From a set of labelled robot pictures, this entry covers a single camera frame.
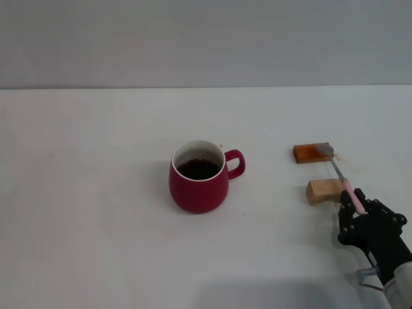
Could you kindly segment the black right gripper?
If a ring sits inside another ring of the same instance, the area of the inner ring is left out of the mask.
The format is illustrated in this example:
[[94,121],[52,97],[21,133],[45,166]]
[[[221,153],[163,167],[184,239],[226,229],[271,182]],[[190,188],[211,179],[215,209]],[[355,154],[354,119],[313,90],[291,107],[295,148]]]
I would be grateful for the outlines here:
[[378,278],[385,285],[394,278],[397,267],[411,261],[411,251],[400,237],[407,219],[378,199],[367,199],[360,188],[356,188],[354,193],[367,214],[354,218],[355,207],[350,195],[342,191],[338,240],[343,245],[362,250],[371,266],[378,269]]

